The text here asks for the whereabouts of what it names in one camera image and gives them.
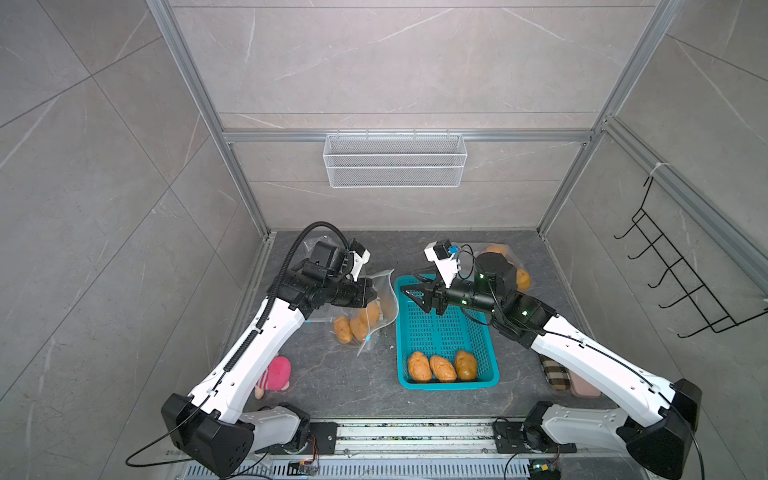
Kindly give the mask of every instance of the black cable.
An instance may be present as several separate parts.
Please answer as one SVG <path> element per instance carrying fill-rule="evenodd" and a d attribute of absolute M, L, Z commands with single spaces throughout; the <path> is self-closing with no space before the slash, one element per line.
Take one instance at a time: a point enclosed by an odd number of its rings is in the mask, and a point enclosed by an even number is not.
<path fill-rule="evenodd" d="M 349 248 L 349 244 L 347 243 L 346 237 L 344 237 L 344 234 L 341 233 L 341 230 L 333 226 L 331 223 L 323 222 L 323 221 L 313 222 L 307 225 L 304 228 L 304 230 L 301 230 L 301 233 L 299 233 L 299 236 L 296 237 L 296 239 L 293 241 L 293 245 L 291 245 L 290 249 L 288 250 L 285 260 L 283 260 L 283 265 L 280 266 L 280 270 L 277 272 L 277 276 L 275 276 L 275 280 L 272 282 L 272 286 L 270 287 L 270 294 L 266 298 L 266 305 L 264 307 L 264 311 L 261 314 L 261 317 L 259 318 L 259 321 L 256 324 L 257 329 L 260 329 L 264 325 L 264 322 L 266 322 L 270 318 L 272 305 L 274 305 L 275 299 L 277 298 L 277 290 L 280 288 L 280 284 L 283 282 L 283 277 L 288 271 L 290 262 L 291 260 L 293 260 L 293 255 L 299 249 L 299 246 L 301 245 L 302 240 L 304 240 L 304 237 L 306 237 L 312 230 L 315 230 L 317 227 L 326 227 L 330 229 L 341 239 L 342 248 L 344 248 L 345 250 Z"/>
<path fill-rule="evenodd" d="M 509 468 L 509 462 L 511 462 L 512 459 L 518 456 L 519 454 L 520 452 L 517 452 L 513 456 L 509 457 L 509 460 L 507 460 L 507 465 L 504 465 L 504 480 L 507 480 L 507 468 Z"/>
<path fill-rule="evenodd" d="M 265 478 L 266 480 L 272 480 L 272 477 L 267 477 L 266 475 L 261 475 L 260 473 L 238 473 L 237 474 L 237 476 L 241 476 L 241 475 L 243 477 L 258 477 L 258 478 Z"/>
<path fill-rule="evenodd" d="M 216 384 L 214 385 L 214 387 L 210 390 L 211 392 L 213 392 L 216 389 L 216 387 L 219 386 L 219 384 L 221 383 L 221 380 L 224 378 L 225 374 L 226 374 L 226 372 L 221 374 L 219 379 L 216 381 Z M 154 466 L 157 466 L 157 465 L 170 465 L 171 463 L 182 463 L 182 462 L 189 462 L 190 460 L 194 460 L 193 458 L 182 458 L 181 460 L 170 460 L 168 462 L 131 463 L 131 458 L 133 458 L 136 455 L 142 453 L 144 450 L 150 448 L 155 443 L 158 443 L 160 440 L 162 440 L 165 437 L 169 436 L 171 433 L 176 432 L 183 424 L 187 423 L 187 421 L 189 421 L 189 419 L 194 417 L 200 411 L 200 409 L 203 408 L 203 405 L 205 405 L 205 402 L 207 402 L 209 398 L 210 398 L 210 393 L 208 394 L 207 397 L 205 397 L 205 400 L 203 400 L 203 402 L 194 411 L 192 411 L 192 413 L 187 418 L 185 418 L 178 425 L 176 425 L 171 430 L 169 430 L 165 435 L 162 435 L 160 438 L 156 439 L 154 442 L 149 443 L 149 444 L 141 447 L 136 452 L 133 452 L 128 458 L 125 459 L 125 465 L 127 465 L 129 467 L 133 467 L 133 468 L 143 468 L 143 467 L 154 467 Z"/>
<path fill-rule="evenodd" d="M 464 316 L 466 316 L 466 317 L 467 317 L 467 319 L 470 319 L 472 322 L 475 322 L 475 323 L 477 323 L 478 325 L 488 326 L 488 324 L 487 324 L 487 323 L 483 323 L 483 322 L 481 322 L 480 320 L 478 320 L 478 319 L 476 319 L 475 317 L 473 317 L 472 315 L 470 315 L 469 313 L 467 313 L 467 311 L 466 311 L 466 310 L 464 310 L 464 307 L 461 307 L 461 306 L 460 306 L 458 309 L 459 309 L 459 310 L 461 310 L 461 311 L 462 311 L 462 313 L 464 313 Z"/>
<path fill-rule="evenodd" d="M 493 423 L 491 424 L 491 429 L 493 430 L 493 432 L 496 434 L 497 437 L 502 437 L 504 440 L 509 440 L 509 437 L 507 436 L 507 432 L 501 433 L 496 428 L 496 423 L 498 423 L 499 420 L 502 420 L 507 425 L 511 423 L 509 419 L 506 417 L 496 417 L 496 420 L 494 420 Z"/>
<path fill-rule="evenodd" d="M 477 265 L 478 270 L 480 271 L 480 273 L 483 273 L 485 275 L 485 272 L 483 271 L 482 267 L 478 263 L 477 258 L 475 258 L 475 256 L 472 255 L 472 259 L 474 261 L 474 264 Z M 505 320 L 507 323 L 509 323 L 509 319 L 504 314 L 504 311 L 502 310 L 501 305 L 499 305 L 498 300 L 496 299 L 496 295 L 494 294 L 493 289 L 491 288 L 490 290 L 491 290 L 491 296 L 493 296 L 494 304 L 496 305 L 496 308 L 498 309 L 499 313 L 501 314 L 502 319 Z M 623 366 L 625 369 L 629 370 L 633 374 L 635 374 L 638 377 L 640 377 L 640 379 L 642 379 L 643 382 L 645 382 L 645 384 L 648 385 L 649 388 L 652 385 L 648 381 L 648 379 L 646 379 L 644 376 L 642 376 L 638 371 L 636 371 L 635 369 L 631 368 L 629 365 L 627 365 L 626 363 L 624 363 L 621 360 L 617 359 L 616 357 L 614 357 L 612 355 L 608 355 L 606 352 L 603 352 L 602 350 L 595 348 L 594 346 L 590 345 L 589 343 L 584 343 L 583 341 L 581 341 L 579 339 L 575 339 L 572 336 L 564 335 L 562 333 L 557 333 L 557 332 L 551 332 L 551 331 L 546 330 L 546 329 L 540 329 L 540 330 L 531 329 L 531 328 L 528 328 L 527 326 L 525 326 L 519 320 L 517 320 L 517 319 L 513 319 L 513 320 L 518 324 L 518 328 L 520 328 L 522 330 L 538 333 L 539 335 L 546 335 L 547 333 L 550 333 L 552 335 L 561 336 L 561 337 L 573 340 L 574 342 L 578 343 L 579 345 L 581 345 L 583 347 L 588 347 L 590 349 L 593 349 L 595 352 L 598 352 L 601 355 L 606 356 L 607 358 L 613 360 L 614 362 L 616 362 L 619 365 Z M 683 420 L 683 424 L 688 429 L 688 432 L 690 433 L 690 437 L 694 441 L 694 446 L 696 447 L 696 452 L 697 452 L 697 454 L 699 456 L 699 466 L 700 466 L 700 470 L 701 470 L 701 480 L 704 480 L 704 459 L 703 459 L 703 456 L 701 455 L 701 448 L 699 447 L 699 442 L 696 440 L 696 436 L 694 435 L 694 430 L 690 427 L 688 422 L 685 420 L 683 415 L 680 413 L 680 410 L 678 410 L 676 406 L 672 405 L 672 402 L 670 402 L 669 399 L 667 399 L 667 397 L 664 396 L 664 394 L 662 394 L 661 392 L 655 392 L 655 393 L 657 393 L 669 405 L 670 410 L 674 411 L 678 416 L 680 416 L 680 419 Z"/>
<path fill-rule="evenodd" d="M 270 318 L 272 307 L 274 306 L 275 299 L 277 298 L 277 290 L 280 289 L 280 284 L 283 282 L 283 278 L 288 271 L 291 260 L 293 260 L 293 255 L 299 249 L 299 246 L 301 245 L 302 240 L 304 240 L 304 237 L 306 237 L 312 230 L 315 230 L 317 227 L 326 227 L 331 229 L 331 231 L 338 235 L 341 239 L 343 249 L 346 250 L 349 248 L 349 244 L 346 242 L 346 237 L 344 237 L 344 234 L 341 233 L 341 230 L 333 226 L 331 223 L 323 221 L 313 222 L 307 225 L 304 230 L 301 230 L 301 233 L 299 233 L 299 236 L 296 237 L 296 239 L 293 241 L 293 245 L 291 245 L 290 249 L 288 250 L 288 254 L 286 254 L 286 257 L 283 260 L 283 265 L 280 266 L 280 270 L 277 272 L 275 280 L 270 286 L 270 291 L 266 296 L 266 305 L 264 306 L 264 311 L 259 316 L 259 321 L 256 322 L 255 327 L 248 334 L 248 337 L 240 344 L 240 346 L 237 347 L 235 353 L 230 357 L 229 361 L 227 361 L 227 364 L 224 366 L 224 372 L 229 372 L 232 370 L 232 368 L 234 368 L 238 360 L 240 360 L 240 357 L 243 355 L 243 353 L 245 353 L 246 349 L 253 342 L 253 339 L 256 338 L 256 335 L 259 334 L 261 328 L 264 326 L 264 323 Z"/>
<path fill-rule="evenodd" d="M 253 465 L 251 465 L 250 467 L 246 468 L 245 470 L 243 470 L 240 473 L 233 473 L 232 475 L 228 475 L 226 477 L 222 477 L 220 480 L 229 480 L 230 478 L 236 478 L 236 477 L 239 477 L 241 475 L 247 476 L 247 477 L 257 476 L 257 477 L 261 477 L 261 478 L 269 478 L 269 477 L 266 477 L 266 476 L 258 474 L 258 473 L 246 473 L 249 470 L 251 470 L 252 468 L 254 468 L 256 465 L 259 465 L 261 463 L 261 461 L 264 460 L 264 457 L 266 457 L 267 455 L 269 455 L 269 452 L 264 452 L 264 455 L 261 455 L 261 458 L 259 458 L 259 460 L 256 463 L 254 463 Z"/>
<path fill-rule="evenodd" d="M 701 455 L 701 447 L 699 447 L 699 442 L 696 441 L 696 436 L 694 435 L 694 430 L 688 425 L 688 422 L 685 421 L 683 418 L 683 414 L 680 413 L 680 410 L 677 409 L 676 406 L 672 405 L 672 402 L 670 402 L 667 397 L 664 396 L 663 393 L 659 392 L 659 396 L 664 399 L 666 403 L 669 404 L 670 409 L 674 410 L 675 413 L 680 417 L 681 420 L 683 420 L 683 425 L 685 425 L 685 428 L 688 429 L 688 432 L 690 433 L 690 437 L 694 441 L 694 446 L 696 447 L 696 453 L 699 455 L 699 467 L 701 469 L 701 480 L 704 480 L 704 457 Z"/>
<path fill-rule="evenodd" d="M 467 247 L 467 248 L 469 248 L 469 252 L 468 252 L 468 251 L 466 251 L 466 250 L 464 250 L 464 247 Z M 460 271 L 458 271 L 458 272 L 456 273 L 456 275 L 458 275 L 458 278 L 460 278 L 460 279 L 462 279 L 462 280 L 467 280 L 467 279 L 468 279 L 470 276 L 472 276 L 472 274 L 475 272 L 475 262 L 474 262 L 474 259 L 475 259 L 475 251 L 472 249 L 472 246 L 471 246 L 469 243 L 465 243 L 464 245 L 461 245 L 461 247 L 459 247 L 459 251 L 458 251 L 458 254 L 459 254 L 459 255 L 461 255 L 461 254 L 462 254 L 462 252 L 464 252 L 464 253 L 469 253 L 469 256 L 470 256 L 470 257 L 472 257 L 472 259 L 473 259 L 473 261 L 472 261 L 472 266 L 470 267 L 470 269 L 469 269 L 469 273 L 467 273 L 467 276 L 462 276 L 461 270 L 460 270 Z"/>

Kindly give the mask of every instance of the plastic bag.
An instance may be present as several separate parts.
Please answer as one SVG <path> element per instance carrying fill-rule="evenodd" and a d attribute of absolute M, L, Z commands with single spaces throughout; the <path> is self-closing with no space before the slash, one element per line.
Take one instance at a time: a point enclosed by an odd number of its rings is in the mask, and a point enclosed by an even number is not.
<path fill-rule="evenodd" d="M 523 265 L 523 262 L 520 260 L 520 257 L 515 255 L 514 250 L 509 245 L 505 245 L 503 243 L 459 243 L 459 242 L 452 242 L 452 244 L 456 245 L 457 247 L 469 246 L 470 247 L 469 249 L 464 247 L 464 250 L 470 251 L 471 249 L 471 252 L 475 257 L 485 252 L 496 252 L 496 253 L 500 253 L 501 255 L 504 255 L 504 258 L 507 259 L 507 261 L 512 265 L 514 265 L 515 268 L 518 270 L 517 272 L 518 292 L 525 292 L 526 290 L 534 286 L 534 281 L 531 278 L 531 276 L 528 274 L 528 271 L 525 269 L 525 265 Z M 472 261 L 471 258 L 469 258 L 469 255 L 460 253 L 458 255 L 458 260 L 459 260 L 458 274 L 461 278 L 467 278 L 469 276 L 475 275 L 475 271 L 474 271 L 475 263 Z"/>
<path fill-rule="evenodd" d="M 339 244 L 328 236 L 310 238 L 303 241 L 303 251 L 297 252 L 298 258 L 308 257 L 318 241 L 329 243 L 336 247 Z M 352 309 L 333 305 L 323 305 L 312 312 L 308 323 L 324 322 L 329 325 L 326 331 L 333 341 L 341 345 L 357 348 L 357 355 L 370 351 L 376 344 L 378 330 L 394 322 L 399 307 L 395 290 L 392 288 L 392 272 L 384 270 L 373 275 L 365 275 L 366 267 L 360 271 L 361 277 L 370 278 L 376 298 L 365 309 Z"/>

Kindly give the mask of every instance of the wall hook rack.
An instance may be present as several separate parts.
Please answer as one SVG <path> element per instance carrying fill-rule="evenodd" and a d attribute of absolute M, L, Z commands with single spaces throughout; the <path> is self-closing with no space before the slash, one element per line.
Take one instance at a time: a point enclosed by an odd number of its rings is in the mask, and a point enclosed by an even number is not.
<path fill-rule="evenodd" d="M 673 301 L 669 305 L 661 305 L 661 304 L 659 304 L 659 307 L 663 308 L 663 309 L 671 308 L 672 306 L 677 305 L 678 303 L 682 302 L 683 300 L 689 299 L 691 301 L 691 303 L 694 305 L 694 307 L 696 308 L 696 311 L 701 315 L 701 318 L 704 319 L 704 322 L 706 323 L 706 326 L 703 326 L 700 329 L 698 329 L 698 330 L 696 330 L 696 331 L 694 331 L 692 333 L 688 333 L 687 335 L 680 335 L 678 333 L 677 336 L 680 337 L 681 339 L 685 339 L 685 338 L 692 337 L 692 336 L 696 335 L 699 332 L 703 332 L 706 329 L 711 329 L 715 333 L 722 333 L 722 332 L 724 332 L 724 331 L 726 331 L 728 329 L 734 328 L 735 326 L 743 325 L 744 323 L 747 323 L 747 322 L 749 322 L 752 319 L 756 319 L 759 316 L 763 316 L 763 315 L 768 314 L 768 308 L 766 308 L 763 312 L 760 312 L 760 313 L 758 313 L 756 315 L 753 315 L 753 316 L 751 316 L 751 317 L 749 317 L 747 319 L 741 320 L 741 321 L 736 321 L 730 315 L 730 313 L 725 308 L 725 306 L 723 306 L 723 304 L 715 296 L 715 294 L 712 293 L 712 290 L 710 290 L 710 288 L 707 286 L 707 284 L 701 279 L 701 277 L 699 276 L 698 272 L 693 269 L 693 267 L 690 265 L 690 263 L 688 263 L 688 260 L 686 260 L 685 257 L 683 257 L 683 255 L 680 253 L 680 251 L 677 249 L 677 247 L 674 245 L 674 243 L 672 243 L 672 241 L 661 230 L 661 228 L 659 228 L 659 226 L 656 225 L 656 222 L 654 221 L 654 219 L 651 218 L 651 216 L 645 210 L 645 200 L 648 198 L 648 192 L 650 192 L 650 186 L 651 186 L 651 184 L 653 182 L 654 182 L 654 179 L 651 176 L 649 176 L 648 178 L 645 179 L 645 182 L 643 183 L 643 186 L 645 187 L 647 185 L 647 188 L 645 190 L 645 195 L 643 196 L 643 202 L 641 203 L 640 208 L 637 209 L 637 212 L 635 212 L 635 214 L 632 216 L 632 226 L 629 227 L 629 230 L 624 232 L 623 235 L 621 235 L 620 237 L 617 237 L 617 236 L 614 235 L 614 238 L 616 240 L 621 240 L 622 238 L 626 237 L 632 230 L 637 229 L 637 231 L 639 231 L 643 235 L 645 240 L 648 242 L 648 246 L 645 247 L 645 249 L 642 252 L 640 252 L 638 255 L 636 255 L 635 257 L 633 257 L 631 255 L 627 255 L 627 258 L 629 258 L 630 260 L 636 260 L 637 258 L 640 258 L 648 250 L 653 250 L 656 253 L 656 255 L 661 259 L 661 261 L 664 263 L 664 266 L 666 268 L 664 269 L 664 273 L 661 274 L 661 278 L 659 279 L 659 281 L 656 282 L 656 285 L 651 285 L 649 283 L 648 286 L 650 288 L 658 288 L 659 285 L 661 285 L 661 282 L 664 281 L 664 278 L 669 273 L 669 274 L 672 275 L 672 277 L 674 278 L 675 282 L 677 282 L 677 285 L 685 293 L 682 297 L 680 297 L 679 299 Z M 640 226 L 640 221 L 643 220 L 643 219 L 647 219 L 648 221 L 650 221 L 650 223 L 653 224 L 653 226 L 659 232 L 659 235 L 657 237 L 654 235 L 655 238 L 653 240 L 647 235 L 647 233 L 645 231 L 643 231 L 643 228 Z M 659 250 L 656 248 L 656 245 L 659 243 L 660 240 L 666 241 L 667 244 L 669 244 L 669 246 L 672 248 L 672 250 L 674 250 L 674 252 L 676 253 L 677 259 L 674 262 L 671 262 L 671 263 L 667 262 L 667 260 L 661 255 Z M 673 267 L 675 267 L 676 265 L 681 264 L 681 263 L 688 270 L 690 270 L 690 272 L 698 280 L 699 285 L 696 286 L 696 288 L 693 288 L 692 290 L 688 290 L 683 285 L 683 283 L 680 281 L 680 279 L 678 278 L 677 274 L 672 270 Z M 704 314 L 704 312 L 701 311 L 701 307 L 697 303 L 696 297 L 693 296 L 694 293 L 701 292 L 702 290 L 703 290 L 702 293 L 708 294 L 709 296 L 711 296 L 711 298 L 723 310 L 724 316 L 722 316 L 721 318 L 719 318 L 719 319 L 717 319 L 717 320 L 715 320 L 713 322 L 709 321 L 709 319 Z"/>

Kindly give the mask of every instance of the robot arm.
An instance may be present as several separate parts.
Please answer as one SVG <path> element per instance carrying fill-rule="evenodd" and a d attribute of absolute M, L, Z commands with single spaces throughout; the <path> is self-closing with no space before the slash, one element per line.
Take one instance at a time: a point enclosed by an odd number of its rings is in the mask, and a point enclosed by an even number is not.
<path fill-rule="evenodd" d="M 589 338 L 554 309 L 519 293 L 516 269 L 499 253 L 473 257 L 474 279 L 459 272 L 459 251 L 448 240 L 425 250 L 435 276 L 401 287 L 422 310 L 445 313 L 448 305 L 485 312 L 502 335 L 569 368 L 619 405 L 614 410 L 566 409 L 540 402 L 526 421 L 526 439 L 535 449 L 581 443 L 628 452 L 665 478 L 680 478 L 693 432 L 701 390 L 635 366 Z"/>
<path fill-rule="evenodd" d="M 376 298 L 371 279 L 359 278 L 370 254 L 355 240 L 344 247 L 318 242 L 308 259 L 288 270 L 290 257 L 232 349 L 188 396 L 172 394 L 161 410 L 174 444 L 220 477 L 234 472 L 254 449 L 305 445 L 310 420 L 305 412 L 281 405 L 251 413 L 244 422 L 243 407 L 277 351 L 312 311 L 326 303 L 364 308 Z"/>

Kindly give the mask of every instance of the blue teal basket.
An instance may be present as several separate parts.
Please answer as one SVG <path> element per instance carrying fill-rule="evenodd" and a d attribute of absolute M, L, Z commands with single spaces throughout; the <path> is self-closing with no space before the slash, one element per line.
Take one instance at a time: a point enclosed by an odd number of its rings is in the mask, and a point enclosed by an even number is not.
<path fill-rule="evenodd" d="M 395 295 L 400 305 L 400 314 L 396 320 L 397 377 L 402 386 L 430 392 L 487 389 L 495 386 L 499 379 L 498 365 L 488 327 L 470 322 L 457 306 L 449 306 L 443 316 L 436 315 L 435 310 L 424 313 L 400 291 L 400 286 L 418 282 L 410 275 L 395 280 Z M 467 310 L 467 313 L 485 323 L 483 313 L 472 310 Z M 440 355 L 453 363 L 459 350 L 469 352 L 477 359 L 477 379 L 440 383 L 433 378 L 431 382 L 421 383 L 412 380 L 408 374 L 408 358 L 414 352 L 421 352 L 427 358 Z"/>

